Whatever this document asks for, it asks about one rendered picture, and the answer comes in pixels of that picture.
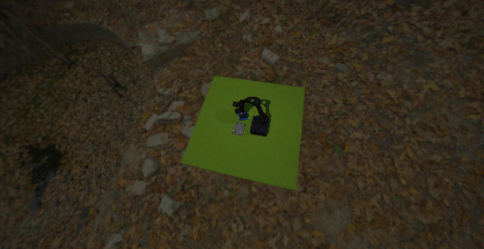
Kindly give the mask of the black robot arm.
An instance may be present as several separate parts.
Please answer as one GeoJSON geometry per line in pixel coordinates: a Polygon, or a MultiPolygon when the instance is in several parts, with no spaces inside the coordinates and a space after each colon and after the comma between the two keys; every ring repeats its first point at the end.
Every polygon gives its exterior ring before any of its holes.
{"type": "Polygon", "coordinates": [[[256,106],[259,112],[260,123],[263,125],[266,125],[268,121],[268,116],[265,113],[263,113],[263,110],[260,106],[260,99],[257,97],[248,97],[246,99],[241,99],[239,102],[234,101],[232,105],[235,107],[238,107],[237,109],[235,109],[235,113],[236,114],[240,113],[239,110],[243,110],[245,108],[244,104],[247,102],[251,103],[251,105],[256,106]],[[251,99],[254,99],[254,101],[251,102],[251,99]]]}

